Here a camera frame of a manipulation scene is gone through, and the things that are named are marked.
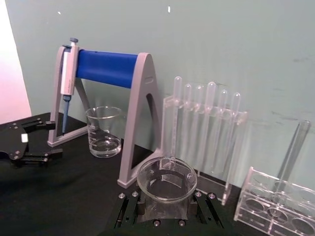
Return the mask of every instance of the gray a-frame stand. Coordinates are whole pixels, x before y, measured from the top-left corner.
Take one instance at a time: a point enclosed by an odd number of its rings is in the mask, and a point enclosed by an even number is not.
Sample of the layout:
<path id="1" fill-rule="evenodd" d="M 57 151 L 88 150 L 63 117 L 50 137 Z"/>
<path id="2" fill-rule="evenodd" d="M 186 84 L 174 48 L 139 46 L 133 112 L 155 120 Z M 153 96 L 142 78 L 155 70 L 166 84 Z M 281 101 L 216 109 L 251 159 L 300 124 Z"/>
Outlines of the gray a-frame stand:
<path id="1" fill-rule="evenodd" d="M 61 101 L 60 87 L 62 80 L 64 50 L 65 47 L 60 47 L 57 54 L 53 109 L 50 116 L 50 120 L 54 121 L 57 127 L 55 130 L 49 131 L 48 145 L 50 145 L 51 147 L 55 147 L 87 133 L 87 127 L 83 127 L 66 133 L 63 136 L 57 136 L 58 113 Z M 75 87 L 79 93 L 84 109 L 87 110 L 90 106 L 80 78 L 76 79 Z M 140 113 L 145 100 L 147 100 L 149 103 L 157 148 L 149 157 L 147 157 L 137 166 L 132 168 L 133 151 L 135 145 L 135 131 L 139 125 Z M 139 53 L 136 59 L 132 76 L 125 140 L 122 151 L 120 174 L 118 179 L 118 184 L 121 187 L 128 188 L 135 181 L 138 169 L 145 161 L 161 155 L 161 127 L 162 100 L 158 93 L 158 84 L 153 59 L 152 56 L 148 53 Z"/>

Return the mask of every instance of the light green wall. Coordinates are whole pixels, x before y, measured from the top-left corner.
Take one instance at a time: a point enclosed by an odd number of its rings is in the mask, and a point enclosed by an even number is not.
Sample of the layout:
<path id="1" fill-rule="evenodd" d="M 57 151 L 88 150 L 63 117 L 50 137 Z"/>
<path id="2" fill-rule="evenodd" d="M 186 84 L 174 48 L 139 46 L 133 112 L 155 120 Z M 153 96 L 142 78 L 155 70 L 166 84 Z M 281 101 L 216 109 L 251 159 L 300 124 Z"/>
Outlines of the light green wall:
<path id="1" fill-rule="evenodd" d="M 314 121 L 315 1 L 313 0 L 7 0 L 32 114 L 51 109 L 60 45 L 77 37 L 96 51 L 150 52 L 161 94 L 177 75 L 216 81 L 242 95 L 250 120 L 239 185 L 250 165 L 276 175 L 298 119 Z M 85 83 L 93 104 L 127 109 L 128 90 Z M 70 115 L 84 120 L 78 97 Z M 148 109 L 138 143 L 150 147 Z M 309 135 L 314 142 L 314 130 Z M 315 189 L 314 145 L 297 182 Z"/>

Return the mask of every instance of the test tube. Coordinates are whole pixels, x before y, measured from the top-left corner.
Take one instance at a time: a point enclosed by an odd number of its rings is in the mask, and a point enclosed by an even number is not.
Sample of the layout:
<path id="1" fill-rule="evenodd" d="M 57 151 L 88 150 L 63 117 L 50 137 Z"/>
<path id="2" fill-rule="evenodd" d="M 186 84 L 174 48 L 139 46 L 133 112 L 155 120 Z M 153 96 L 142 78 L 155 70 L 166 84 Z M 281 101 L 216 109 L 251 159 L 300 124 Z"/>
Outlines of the test tube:
<path id="1" fill-rule="evenodd" d="M 193 110 L 193 118 L 192 118 L 192 125 L 191 125 L 191 130 L 190 130 L 190 142 L 188 144 L 188 158 L 192 158 L 196 156 L 196 140 L 197 140 L 197 129 L 198 129 L 198 118 L 199 118 L 199 112 L 200 112 L 200 107 L 202 103 L 202 94 L 203 93 L 203 86 L 197 86 L 195 89 L 195 106 Z"/>
<path id="2" fill-rule="evenodd" d="M 211 138 L 210 138 L 210 145 L 211 145 L 211 153 L 209 153 L 210 160 L 212 161 L 211 165 L 211 172 L 214 173 L 214 167 L 217 164 L 217 149 L 218 149 L 218 142 L 219 142 L 219 136 L 220 136 L 220 129 L 221 129 L 221 123 L 222 123 L 222 115 L 226 108 L 226 102 L 227 102 L 228 93 L 225 89 L 222 90 L 220 96 L 219 96 L 219 103 L 218 103 L 218 110 L 216 113 L 216 121 L 213 125 L 213 130 L 211 132 Z"/>
<path id="3" fill-rule="evenodd" d="M 181 133 L 181 159 L 187 160 L 187 147 L 189 141 L 190 125 L 189 125 L 189 114 L 191 111 L 191 85 L 186 84 L 184 87 L 184 112 L 182 122 L 182 133 Z"/>
<path id="4" fill-rule="evenodd" d="M 295 162 L 298 159 L 298 155 L 302 149 L 302 145 L 305 141 L 305 138 L 311 128 L 311 122 L 308 120 L 303 120 L 299 122 L 296 130 L 294 132 L 293 138 L 289 145 L 289 148 L 286 152 L 284 161 L 281 165 L 281 168 L 278 173 L 278 178 L 280 181 L 288 181 L 295 165 Z M 284 185 L 279 185 L 275 189 L 275 192 L 280 192 L 284 190 Z"/>
<path id="5" fill-rule="evenodd" d="M 240 107 L 240 102 L 241 102 L 241 95 L 237 92 L 234 94 L 232 98 L 232 103 L 231 103 L 231 109 L 229 111 L 229 117 L 228 117 L 228 127 L 227 127 L 227 134 L 225 138 L 225 147 L 224 147 L 224 152 L 221 160 L 217 161 L 217 165 L 214 167 L 217 173 L 220 175 L 225 174 L 225 168 L 227 168 L 227 156 L 230 151 L 230 144 L 231 144 L 231 139 L 233 135 L 233 130 L 234 130 L 234 124 L 235 124 L 235 118 L 238 114 L 239 107 Z"/>
<path id="6" fill-rule="evenodd" d="M 176 153 L 176 132 L 177 132 L 177 119 L 178 119 L 178 107 L 181 101 L 181 92 L 182 92 L 182 78 L 177 76 L 174 79 L 174 90 L 173 90 L 173 127 L 172 127 L 172 148 L 171 155 L 175 157 Z"/>
<path id="7" fill-rule="evenodd" d="M 200 145 L 198 150 L 197 157 L 202 160 L 200 162 L 201 166 L 198 167 L 199 170 L 202 169 L 202 167 L 205 165 L 206 157 L 206 143 L 207 143 L 207 134 L 209 129 L 209 116 L 210 112 L 213 108 L 215 94 L 216 94 L 217 85 L 214 82 L 210 82 L 207 85 L 207 94 L 206 94 L 206 101 L 205 101 L 205 112 L 204 112 L 204 119 L 201 126 L 201 138 L 200 138 Z"/>

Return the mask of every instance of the black table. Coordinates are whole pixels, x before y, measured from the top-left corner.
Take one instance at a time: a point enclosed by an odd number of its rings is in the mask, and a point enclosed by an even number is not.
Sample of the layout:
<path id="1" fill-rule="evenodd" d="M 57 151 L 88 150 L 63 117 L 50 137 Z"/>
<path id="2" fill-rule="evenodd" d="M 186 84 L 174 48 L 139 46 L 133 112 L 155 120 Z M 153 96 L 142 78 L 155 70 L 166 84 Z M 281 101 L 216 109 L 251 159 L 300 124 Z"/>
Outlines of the black table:
<path id="1" fill-rule="evenodd" d="M 49 115 L 33 118 L 49 120 Z M 69 130 L 84 125 L 73 118 L 68 120 Z M 29 134 L 30 151 L 51 149 L 47 139 L 46 130 Z M 133 190 L 134 185 L 128 190 L 117 185 L 121 155 L 108 159 L 93 157 L 86 135 L 57 148 L 63 148 L 63 158 L 48 168 L 15 170 L 1 162 L 1 236 L 96 236 L 104 230 L 117 195 Z M 135 147 L 138 161 L 150 152 Z M 239 192 L 239 188 L 233 187 L 224 207 L 231 221 Z M 233 221 L 233 225 L 244 236 L 265 235 L 240 222 Z"/>

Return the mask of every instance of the test tube holder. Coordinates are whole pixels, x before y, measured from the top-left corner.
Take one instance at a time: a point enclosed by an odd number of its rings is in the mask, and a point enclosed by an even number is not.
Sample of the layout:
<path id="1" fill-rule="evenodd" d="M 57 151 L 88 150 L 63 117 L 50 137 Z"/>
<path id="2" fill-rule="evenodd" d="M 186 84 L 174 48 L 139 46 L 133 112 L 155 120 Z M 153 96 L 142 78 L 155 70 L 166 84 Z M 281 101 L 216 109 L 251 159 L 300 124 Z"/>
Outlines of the test tube holder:
<path id="1" fill-rule="evenodd" d="M 175 78 L 173 95 L 163 102 L 162 152 L 191 165 L 198 174 L 197 189 L 203 193 L 215 189 L 225 205 L 235 180 L 248 113 L 239 111 L 239 93 L 228 103 L 225 89 L 217 92 L 214 82 L 208 83 L 205 92 L 204 87 L 182 85 L 182 78 Z"/>
<path id="2" fill-rule="evenodd" d="M 272 236 L 315 235 L 315 191 L 250 167 L 234 220 Z"/>
<path id="3" fill-rule="evenodd" d="M 61 82 L 63 55 L 67 46 L 61 46 L 57 54 L 53 108 L 50 121 L 56 123 L 56 129 L 49 132 L 48 145 L 55 147 L 79 136 L 87 134 L 87 127 L 82 127 L 63 136 L 57 135 L 58 113 L 61 101 Z M 130 89 L 129 107 L 126 121 L 124 146 L 118 184 L 128 188 L 136 179 L 137 171 L 144 161 L 160 156 L 162 100 L 158 92 L 157 78 L 152 56 L 149 53 L 121 54 L 95 52 L 80 49 L 76 68 L 75 88 L 81 98 L 85 111 L 90 108 L 82 79 L 120 86 Z M 156 150 L 145 160 L 132 167 L 135 145 L 135 131 L 144 101 L 147 100 L 153 120 Z"/>

